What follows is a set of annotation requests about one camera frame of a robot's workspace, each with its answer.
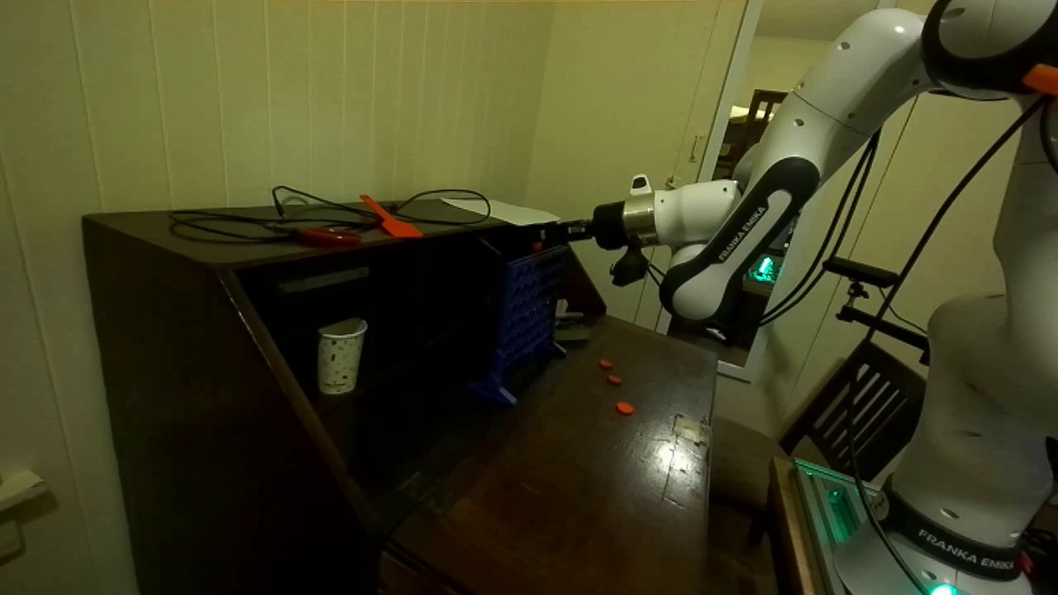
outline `green light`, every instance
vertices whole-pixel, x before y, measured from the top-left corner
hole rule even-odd
[[[831,528],[831,538],[836,546],[851,541],[859,528],[859,515],[858,515],[858,506],[851,501],[851,494],[847,489],[827,489],[827,528]]]
[[[781,273],[781,264],[777,264],[770,254],[761,258],[759,267],[752,270],[752,277],[755,277],[759,285],[775,285],[777,273]]]
[[[931,595],[964,595],[952,581],[932,585]]]

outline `robotic arm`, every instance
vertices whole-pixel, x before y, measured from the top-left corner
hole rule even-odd
[[[726,313],[732,285],[797,218],[817,189],[917,91],[923,19],[877,10],[858,19],[825,62],[784,100],[732,205],[732,183],[657,193],[652,202],[597,208],[602,248],[676,243],[663,303],[685,319]]]
[[[1058,95],[1058,0],[940,0],[925,19],[877,10],[797,83],[740,184],[700,183],[597,208],[602,248],[676,243],[663,301],[685,319],[726,313],[732,285],[813,193],[917,91]],[[839,554],[855,595],[1030,595],[1019,534],[1056,489],[1058,434],[1058,175],[1024,131],[997,252],[1007,297],[952,301],[931,319],[925,409],[888,497],[888,541]]]
[[[694,324],[726,313],[732,285],[817,189],[913,95],[1052,91],[1056,0],[944,0],[925,19],[874,10],[784,100],[744,183],[697,183],[597,208],[602,248],[672,243],[663,303]]]

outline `black chair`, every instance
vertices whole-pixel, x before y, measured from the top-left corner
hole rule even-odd
[[[784,434],[795,453],[812,440],[827,466],[874,478],[913,440],[925,380],[877,343],[859,343]]]
[[[795,425],[775,444],[740,424],[713,419],[710,497],[755,515],[752,541],[769,528],[770,461],[803,444],[827,466],[874,478],[910,444],[923,413],[925,380],[859,343],[817,390]]]

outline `cabinet top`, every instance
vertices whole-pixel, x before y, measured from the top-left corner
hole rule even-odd
[[[504,228],[506,221],[451,208],[443,202],[413,202],[402,212],[409,218],[427,242],[443,234],[468,234]],[[353,243],[318,243],[295,228],[326,228],[328,221],[356,221]],[[303,261],[322,254],[345,254],[345,252],[370,252],[384,243],[404,243],[419,238],[391,238],[370,214],[339,212],[339,208],[289,208],[289,218],[274,218],[274,208],[195,208],[195,212],[111,212],[111,214],[86,214],[86,234],[114,232],[170,254],[209,264],[209,267],[256,267],[256,264],[279,264],[279,261]]]

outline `red tool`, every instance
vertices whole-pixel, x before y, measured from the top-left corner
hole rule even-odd
[[[633,399],[619,399],[619,403],[615,403],[615,413],[619,413],[619,418],[636,418],[636,403],[633,403]]]
[[[361,194],[361,202],[381,218],[384,232],[391,238],[424,238],[424,232],[409,221],[402,221],[394,212],[388,212],[384,205],[376,205],[370,194]]]
[[[345,248],[361,243],[356,232],[350,228],[295,228],[297,242],[318,243],[318,248]]]

